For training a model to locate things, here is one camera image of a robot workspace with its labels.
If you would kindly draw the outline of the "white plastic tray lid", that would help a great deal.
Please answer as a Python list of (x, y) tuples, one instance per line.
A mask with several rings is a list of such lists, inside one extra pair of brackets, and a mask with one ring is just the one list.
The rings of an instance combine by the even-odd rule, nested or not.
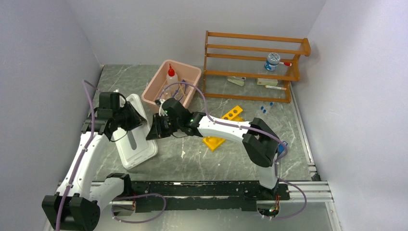
[[(137, 94), (131, 94), (126, 99), (133, 107), (147, 120), (147, 115)], [(150, 123), (137, 127), (131, 131), (124, 131), (118, 128), (113, 133), (112, 141), (116, 144), (119, 157), (125, 169), (129, 170), (158, 152), (156, 141), (147, 141), (146, 136), (150, 131)]]

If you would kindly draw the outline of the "blue safety glasses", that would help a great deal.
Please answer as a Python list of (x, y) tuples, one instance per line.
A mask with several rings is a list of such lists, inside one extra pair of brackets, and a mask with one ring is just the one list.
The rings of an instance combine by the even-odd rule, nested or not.
[(182, 80), (180, 84), (177, 85), (176, 90), (172, 94), (172, 98), (175, 98), (179, 102), (186, 98), (187, 96), (187, 87), (185, 80)]

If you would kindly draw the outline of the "tan rubber tubing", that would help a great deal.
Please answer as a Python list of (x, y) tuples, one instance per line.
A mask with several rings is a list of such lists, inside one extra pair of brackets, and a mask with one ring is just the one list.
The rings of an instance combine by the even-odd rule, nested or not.
[(183, 98), (186, 98), (187, 86), (188, 85), (186, 84), (186, 82), (184, 80), (180, 81), (179, 84), (178, 84), (178, 88), (179, 88), (178, 92), (181, 93)]

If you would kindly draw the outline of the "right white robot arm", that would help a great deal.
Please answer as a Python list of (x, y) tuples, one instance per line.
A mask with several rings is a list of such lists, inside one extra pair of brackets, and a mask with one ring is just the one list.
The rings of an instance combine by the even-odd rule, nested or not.
[(240, 143), (258, 167), (261, 196), (272, 199), (278, 193), (275, 161), (279, 142), (276, 134), (262, 119), (237, 122), (204, 112), (190, 112), (174, 98), (161, 103), (161, 108), (160, 113), (153, 115), (146, 140), (167, 138), (181, 131), (187, 136), (217, 137)]

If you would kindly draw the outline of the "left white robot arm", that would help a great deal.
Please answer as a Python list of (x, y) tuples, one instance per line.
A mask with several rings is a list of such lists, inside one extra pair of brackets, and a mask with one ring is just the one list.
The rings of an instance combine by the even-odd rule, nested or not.
[(134, 194), (130, 176), (125, 173), (109, 174), (95, 190), (91, 185), (102, 149), (112, 142), (113, 134), (118, 129), (131, 133), (147, 124), (140, 97), (101, 92), (99, 102), (99, 107), (90, 107), (65, 179), (53, 195), (46, 195), (42, 201), (42, 209), (56, 231), (92, 231), (111, 201), (127, 200)]

